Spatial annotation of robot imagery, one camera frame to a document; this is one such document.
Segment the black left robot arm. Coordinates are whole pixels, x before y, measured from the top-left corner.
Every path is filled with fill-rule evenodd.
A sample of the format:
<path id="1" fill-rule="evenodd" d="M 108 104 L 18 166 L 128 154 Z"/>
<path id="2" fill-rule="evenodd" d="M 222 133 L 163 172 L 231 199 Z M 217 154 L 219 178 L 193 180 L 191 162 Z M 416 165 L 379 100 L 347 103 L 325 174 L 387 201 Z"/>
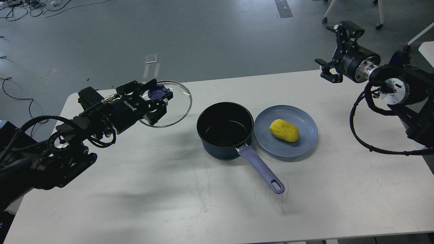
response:
<path id="1" fill-rule="evenodd" d="M 38 116 L 18 128 L 1 152 L 1 210 L 30 190 L 65 187 L 92 166 L 96 153 L 90 153 L 85 141 L 96 148 L 115 144 L 117 135 L 146 120 L 154 126 L 166 113 L 174 95 L 152 79 L 146 83 L 129 82 L 116 88 L 115 94 L 103 97 L 96 89 L 79 91 L 78 103 L 83 112 L 67 119 L 61 116 Z M 46 140 L 18 147 L 18 138 L 45 120 L 60 121 Z"/>

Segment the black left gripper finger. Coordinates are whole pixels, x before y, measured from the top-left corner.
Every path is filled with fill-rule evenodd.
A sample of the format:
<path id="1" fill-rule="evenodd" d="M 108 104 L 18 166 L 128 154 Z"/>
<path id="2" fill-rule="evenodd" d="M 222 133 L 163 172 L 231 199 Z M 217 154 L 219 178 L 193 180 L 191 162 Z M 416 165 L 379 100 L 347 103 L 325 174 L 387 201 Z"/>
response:
<path id="1" fill-rule="evenodd" d="M 143 94 L 157 85 L 157 79 L 152 79 L 149 82 L 141 83 L 136 80 L 128 82 L 124 85 L 121 85 L 115 89 L 115 98 L 121 99 L 124 96 L 129 95 L 130 93 L 133 96 L 139 96 L 143 98 Z"/>
<path id="2" fill-rule="evenodd" d="M 174 95 L 173 93 L 168 93 L 165 95 L 151 95 L 148 93 L 147 97 L 148 99 L 145 100 L 147 110 L 143 117 L 142 123 L 147 126 L 155 126 L 167 113 L 169 100 L 171 100 Z"/>

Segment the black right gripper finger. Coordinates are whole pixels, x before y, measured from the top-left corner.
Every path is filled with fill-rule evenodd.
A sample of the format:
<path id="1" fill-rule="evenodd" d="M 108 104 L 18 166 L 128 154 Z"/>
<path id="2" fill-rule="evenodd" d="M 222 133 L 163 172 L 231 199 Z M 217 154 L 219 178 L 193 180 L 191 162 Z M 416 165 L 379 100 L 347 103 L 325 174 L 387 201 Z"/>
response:
<path id="1" fill-rule="evenodd" d="M 339 64 L 339 60 L 332 60 L 331 62 L 325 62 L 323 59 L 315 59 L 315 62 L 320 65 L 321 74 L 320 76 L 331 82 L 331 83 L 341 83 L 343 82 L 343 75 L 339 72 L 336 74 L 331 73 L 332 68 L 336 68 Z"/>
<path id="2" fill-rule="evenodd" d="M 333 32 L 336 37 L 336 55 L 342 55 L 352 48 L 358 47 L 357 40 L 362 37 L 365 30 L 352 21 L 341 21 L 338 25 L 327 26 L 327 30 Z"/>

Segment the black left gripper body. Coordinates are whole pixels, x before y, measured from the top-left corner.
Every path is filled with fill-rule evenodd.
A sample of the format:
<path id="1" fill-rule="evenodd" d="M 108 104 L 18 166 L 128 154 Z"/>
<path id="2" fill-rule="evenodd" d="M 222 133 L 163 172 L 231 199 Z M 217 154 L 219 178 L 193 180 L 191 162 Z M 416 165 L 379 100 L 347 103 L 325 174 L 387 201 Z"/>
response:
<path id="1" fill-rule="evenodd" d="M 112 102 L 113 110 L 109 114 L 109 121 L 116 131 L 121 134 L 138 120 L 143 119 L 149 103 L 141 96 L 123 96 Z"/>

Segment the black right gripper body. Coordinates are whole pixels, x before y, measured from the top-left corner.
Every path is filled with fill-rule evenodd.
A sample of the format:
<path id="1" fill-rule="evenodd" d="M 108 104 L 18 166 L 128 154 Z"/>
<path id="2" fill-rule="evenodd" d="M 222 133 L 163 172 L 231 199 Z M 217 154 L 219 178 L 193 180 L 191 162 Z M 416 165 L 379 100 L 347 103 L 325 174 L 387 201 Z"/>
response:
<path id="1" fill-rule="evenodd" d="M 361 46 L 339 53 L 337 72 L 356 83 L 366 82 L 370 72 L 381 62 L 378 54 Z"/>

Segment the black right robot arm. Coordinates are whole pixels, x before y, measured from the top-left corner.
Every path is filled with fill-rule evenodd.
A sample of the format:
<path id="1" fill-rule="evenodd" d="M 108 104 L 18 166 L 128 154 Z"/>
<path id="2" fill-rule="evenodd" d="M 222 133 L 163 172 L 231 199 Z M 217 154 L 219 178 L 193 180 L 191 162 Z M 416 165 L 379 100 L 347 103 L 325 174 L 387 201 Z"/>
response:
<path id="1" fill-rule="evenodd" d="M 389 63 L 381 65 L 381 57 L 360 46 L 357 40 L 364 30 L 351 21 L 342 21 L 327 30 L 336 37 L 337 47 L 332 60 L 315 59 L 323 79 L 341 83 L 347 77 L 355 83 L 366 82 L 349 115 L 350 130 L 355 139 L 369 151 L 386 155 L 424 156 L 433 154 L 433 74 L 410 64 L 406 51 L 396 51 Z M 389 151 L 374 147 L 358 137 L 354 127 L 357 106 L 367 106 L 383 116 L 397 116 L 406 125 L 408 139 L 423 145 L 415 151 Z"/>

